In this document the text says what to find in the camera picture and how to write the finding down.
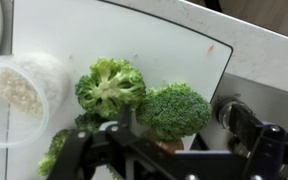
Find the screw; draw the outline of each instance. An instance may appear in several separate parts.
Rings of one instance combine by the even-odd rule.
[[[251,176],[251,180],[263,180],[263,178],[260,175],[253,175]]]
[[[113,132],[116,132],[116,131],[118,130],[118,127],[117,127],[117,126],[113,126],[113,127],[111,127],[111,130],[112,130]]]
[[[199,178],[194,174],[188,174],[186,175],[185,180],[199,180]]]
[[[271,126],[272,131],[279,132],[281,129],[278,126]]]
[[[78,138],[84,138],[85,137],[85,135],[86,135],[86,133],[85,132],[80,132],[80,133],[78,133]]]

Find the clear plastic cup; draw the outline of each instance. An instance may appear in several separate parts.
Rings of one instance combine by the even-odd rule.
[[[51,65],[42,65],[45,62],[39,61],[41,57],[51,60]],[[0,148],[37,139],[61,105],[69,78],[60,66],[52,66],[52,60],[45,54],[0,57]],[[64,79],[58,82],[56,78],[60,76]]]

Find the red speck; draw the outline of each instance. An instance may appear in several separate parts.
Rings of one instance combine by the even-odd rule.
[[[212,45],[208,48],[207,53],[211,53],[211,52],[213,51],[213,49],[214,49],[214,44],[212,44]]]

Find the green vegetable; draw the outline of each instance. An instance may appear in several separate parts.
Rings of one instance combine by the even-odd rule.
[[[47,176],[51,172],[69,133],[70,130],[63,129],[55,134],[48,152],[44,154],[43,158],[38,163],[37,174]]]
[[[145,97],[141,73],[126,60],[99,58],[75,85],[78,102],[92,114],[116,117],[124,105],[135,111]]]
[[[75,124],[78,130],[97,133],[101,124],[106,121],[107,119],[102,118],[98,114],[85,113],[75,119]]]
[[[198,133],[211,119],[211,105],[187,84],[150,89],[136,111],[139,124],[159,140],[171,141]]]

